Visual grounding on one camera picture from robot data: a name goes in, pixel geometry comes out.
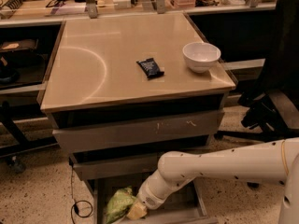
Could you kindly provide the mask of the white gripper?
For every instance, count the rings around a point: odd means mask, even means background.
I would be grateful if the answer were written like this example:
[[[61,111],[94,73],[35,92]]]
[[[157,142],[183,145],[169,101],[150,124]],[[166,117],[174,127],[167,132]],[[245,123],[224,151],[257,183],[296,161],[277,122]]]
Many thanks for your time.
[[[137,220],[144,217],[147,214],[147,208],[156,210],[165,202],[165,199],[156,197],[147,184],[143,184],[140,187],[137,193],[137,199],[138,201],[133,203],[126,215],[131,220]]]

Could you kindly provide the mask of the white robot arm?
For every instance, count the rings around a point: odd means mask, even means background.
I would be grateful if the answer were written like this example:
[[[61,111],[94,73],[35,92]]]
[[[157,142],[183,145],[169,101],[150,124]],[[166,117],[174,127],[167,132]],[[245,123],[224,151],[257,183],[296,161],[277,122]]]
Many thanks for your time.
[[[278,224],[299,224],[298,137],[206,154],[166,152],[157,170],[142,183],[128,217],[144,217],[197,177],[282,184]]]

